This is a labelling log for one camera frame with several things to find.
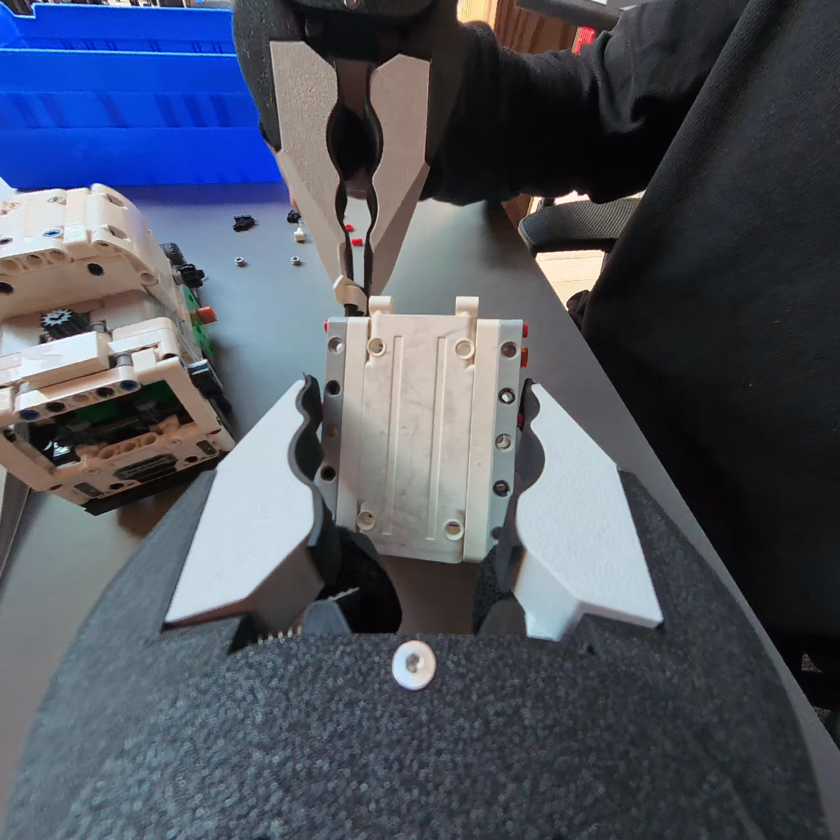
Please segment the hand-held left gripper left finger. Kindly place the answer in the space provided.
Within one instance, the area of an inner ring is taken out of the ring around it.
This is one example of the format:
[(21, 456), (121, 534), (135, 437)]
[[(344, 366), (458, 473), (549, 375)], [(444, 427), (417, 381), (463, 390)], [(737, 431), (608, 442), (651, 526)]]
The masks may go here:
[(291, 624), (324, 581), (308, 550), (316, 525), (311, 483), (292, 464), (292, 441), (308, 418), (299, 380), (217, 468), (167, 624), (235, 615), (257, 624)]

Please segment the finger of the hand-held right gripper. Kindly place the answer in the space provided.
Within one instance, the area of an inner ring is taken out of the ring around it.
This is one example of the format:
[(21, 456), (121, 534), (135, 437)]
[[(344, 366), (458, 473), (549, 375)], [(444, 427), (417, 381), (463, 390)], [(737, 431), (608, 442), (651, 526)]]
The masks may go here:
[(327, 143), (338, 104), (333, 66), (301, 41), (269, 44), (281, 149), (276, 154), (290, 195), (308, 225), (332, 284), (352, 278), (352, 255), (337, 208), (342, 182)]
[(371, 297), (382, 294), (393, 273), (429, 171), (429, 71), (428, 61), (398, 55), (371, 73), (369, 104), (381, 136), (372, 174), (375, 209), (364, 259)]

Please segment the person's black clothed torso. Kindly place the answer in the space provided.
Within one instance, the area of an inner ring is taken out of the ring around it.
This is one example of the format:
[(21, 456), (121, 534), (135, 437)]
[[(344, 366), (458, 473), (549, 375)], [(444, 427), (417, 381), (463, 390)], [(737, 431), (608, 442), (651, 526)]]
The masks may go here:
[(583, 332), (838, 732), (838, 2), (660, 2), (574, 65), (575, 188), (645, 195)]

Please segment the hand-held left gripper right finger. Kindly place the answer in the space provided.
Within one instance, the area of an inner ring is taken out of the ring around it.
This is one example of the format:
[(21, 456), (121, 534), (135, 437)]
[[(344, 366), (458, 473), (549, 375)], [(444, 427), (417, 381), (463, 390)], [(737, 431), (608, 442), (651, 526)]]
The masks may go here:
[(619, 469), (541, 384), (523, 391), (520, 455), (537, 475), (517, 503), (523, 548), (512, 592), (530, 637), (559, 641), (586, 614), (663, 621)]

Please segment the blue plastic bin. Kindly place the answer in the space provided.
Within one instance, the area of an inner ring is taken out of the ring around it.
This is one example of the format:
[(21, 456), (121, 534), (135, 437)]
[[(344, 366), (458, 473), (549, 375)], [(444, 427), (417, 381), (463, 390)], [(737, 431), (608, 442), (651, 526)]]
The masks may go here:
[(280, 180), (235, 55), (2, 49), (1, 82), (12, 187)]
[(37, 3), (32, 14), (1, 8), (1, 47), (178, 54), (235, 53), (224, 9)]

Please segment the white lego tailgate module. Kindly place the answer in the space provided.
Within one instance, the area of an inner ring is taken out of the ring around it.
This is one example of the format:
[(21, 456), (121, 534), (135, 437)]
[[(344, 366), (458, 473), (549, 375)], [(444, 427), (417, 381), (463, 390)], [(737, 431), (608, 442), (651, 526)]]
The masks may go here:
[(498, 541), (515, 477), (521, 320), (481, 318), (477, 297), (446, 315), (325, 322), (324, 460), (336, 523), (383, 555), (480, 562)]

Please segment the person's right forearm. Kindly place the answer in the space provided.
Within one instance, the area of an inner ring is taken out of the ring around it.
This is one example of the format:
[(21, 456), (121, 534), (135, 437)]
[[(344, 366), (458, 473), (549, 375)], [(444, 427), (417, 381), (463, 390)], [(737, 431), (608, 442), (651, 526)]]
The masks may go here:
[(745, 2), (650, 2), (577, 55), (519, 54), (461, 26), (458, 100), (422, 198), (454, 205), (645, 189)]

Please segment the black mesh chair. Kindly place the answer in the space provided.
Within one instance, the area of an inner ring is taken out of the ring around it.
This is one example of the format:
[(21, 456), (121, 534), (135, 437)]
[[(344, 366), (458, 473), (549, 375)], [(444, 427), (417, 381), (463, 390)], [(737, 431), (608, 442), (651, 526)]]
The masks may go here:
[(634, 214), (640, 197), (609, 203), (577, 201), (545, 206), (518, 226), (531, 255), (576, 250), (610, 253)]

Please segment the white green lego truck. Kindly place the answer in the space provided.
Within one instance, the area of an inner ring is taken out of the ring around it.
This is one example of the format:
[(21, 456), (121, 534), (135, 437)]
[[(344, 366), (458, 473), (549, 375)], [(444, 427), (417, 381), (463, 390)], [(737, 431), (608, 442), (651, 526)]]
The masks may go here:
[(99, 515), (235, 446), (204, 273), (96, 183), (1, 205), (2, 467)]

